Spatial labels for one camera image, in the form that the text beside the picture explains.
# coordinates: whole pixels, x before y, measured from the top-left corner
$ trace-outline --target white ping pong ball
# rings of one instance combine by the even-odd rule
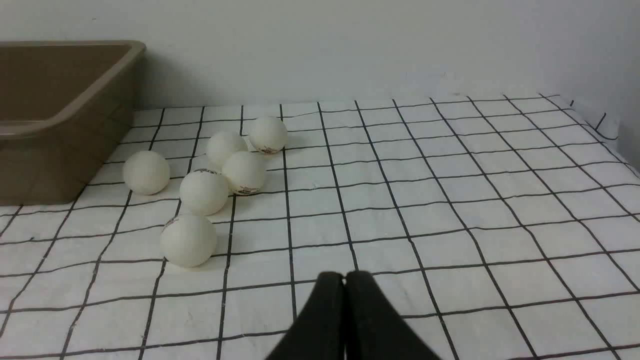
[[[151,195],[169,183],[169,162],[154,151],[138,151],[122,167],[124,183],[141,195]]]
[[[183,268],[207,261],[216,250],[216,227],[207,218],[181,214],[171,219],[160,234],[160,248],[166,259]]]
[[[207,142],[207,157],[218,169],[222,169],[225,161],[238,151],[247,151],[246,142],[236,133],[220,131],[213,134]]]
[[[275,154],[287,143],[287,127],[276,117],[259,117],[249,129],[249,141],[265,154]]]
[[[218,212],[227,202],[228,194],[227,179],[207,168],[188,173],[180,183],[180,200],[197,215]]]
[[[231,191],[246,195],[262,188],[267,171],[262,155],[239,151],[227,159],[222,167],[222,174],[227,178]]]

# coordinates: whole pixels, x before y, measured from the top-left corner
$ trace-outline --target table surface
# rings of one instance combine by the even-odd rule
[[[640,358],[640,179],[560,96],[507,96],[137,112],[76,201],[0,208],[0,359],[260,359],[353,269],[443,359]],[[265,187],[167,263],[182,177],[261,115],[289,129]],[[172,179],[132,194],[147,149]]]

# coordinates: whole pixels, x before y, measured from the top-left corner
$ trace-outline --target plastic bin rim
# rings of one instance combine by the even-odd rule
[[[0,124],[0,140],[31,138],[55,127],[91,104],[106,89],[107,85],[117,78],[126,68],[132,66],[142,56],[146,45],[135,40],[96,40],[96,41],[19,41],[0,42],[2,47],[40,47],[40,46],[88,46],[88,45],[126,45],[129,50],[107,71],[98,77],[87,89],[70,101],[57,114],[45,121],[19,126],[3,126]]]

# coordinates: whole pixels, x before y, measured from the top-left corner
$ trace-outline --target brown plastic bin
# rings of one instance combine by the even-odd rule
[[[135,41],[0,42],[0,204],[75,199],[133,118]]]

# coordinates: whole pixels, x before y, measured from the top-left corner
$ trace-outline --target white wall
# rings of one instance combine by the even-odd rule
[[[0,0],[0,40],[142,40],[144,107],[523,87],[640,135],[638,18],[638,0]]]

